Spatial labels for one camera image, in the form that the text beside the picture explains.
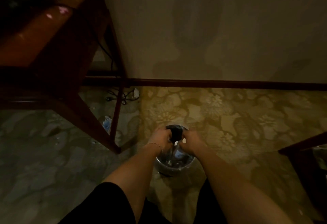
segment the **baseboard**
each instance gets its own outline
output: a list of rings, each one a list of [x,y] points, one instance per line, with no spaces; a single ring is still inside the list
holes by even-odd
[[[119,86],[120,78],[85,77],[83,85]],[[195,87],[195,88],[244,88],[327,91],[325,83],[290,83],[264,81],[216,81],[216,80],[184,80],[184,79],[144,79],[128,78],[126,86],[161,86],[161,87]]]

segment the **wall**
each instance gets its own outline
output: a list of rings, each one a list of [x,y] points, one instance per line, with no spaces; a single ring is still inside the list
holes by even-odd
[[[106,0],[128,76],[327,82],[326,0]]]

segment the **black shorts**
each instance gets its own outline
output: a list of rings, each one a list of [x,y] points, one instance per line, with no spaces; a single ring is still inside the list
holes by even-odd
[[[91,194],[59,223],[135,223],[133,210],[122,189],[113,183],[101,183]],[[194,224],[227,223],[226,218],[206,180],[200,190]],[[145,199],[139,224],[169,222],[157,206]]]

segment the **electrical cable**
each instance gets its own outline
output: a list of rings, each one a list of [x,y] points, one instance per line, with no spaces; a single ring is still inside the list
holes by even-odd
[[[128,95],[131,94],[132,92],[134,92],[134,90],[129,91],[127,94],[125,94],[125,93],[123,92],[122,105],[126,105],[126,104],[127,104],[127,101],[136,101],[137,99],[140,98],[140,96],[138,96],[137,98],[127,98]],[[106,101],[107,101],[107,102],[110,102],[110,101],[112,101],[112,100],[117,100],[117,98],[118,98],[118,94],[116,94],[116,93],[113,92],[112,90],[107,90],[107,93],[108,93],[108,94],[111,94],[111,95],[113,95],[113,96],[115,96],[115,98],[114,98],[114,97],[106,97]]]
[[[78,15],[80,15],[81,17],[83,17],[83,19],[85,20],[86,24],[88,25],[88,28],[89,30],[91,31],[92,33],[92,36],[93,38],[96,40],[97,44],[100,46],[100,48],[106,53],[106,55],[109,56],[109,58],[111,59],[111,64],[110,64],[110,70],[112,71],[112,68],[113,68],[113,57],[112,55],[102,46],[102,44],[100,43],[97,35],[96,35],[96,32],[94,31],[93,27],[91,26],[90,22],[88,21],[88,19],[76,8],[74,7],[71,7],[69,5],[65,5],[65,4],[54,4],[54,6],[62,6],[62,7],[66,7],[66,8],[69,8],[69,9],[72,9],[74,12],[76,12]]]

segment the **floor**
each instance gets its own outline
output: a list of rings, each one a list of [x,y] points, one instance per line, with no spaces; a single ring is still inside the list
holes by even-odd
[[[327,92],[140,87],[122,106],[108,151],[53,111],[0,111],[0,222],[55,224],[122,162],[158,125],[196,128],[207,144],[268,194],[295,223],[320,219],[288,159],[276,151],[327,131]],[[83,88],[99,121],[112,115],[105,88]],[[174,223],[192,223],[205,174],[198,163],[182,177],[153,170],[148,198]]]

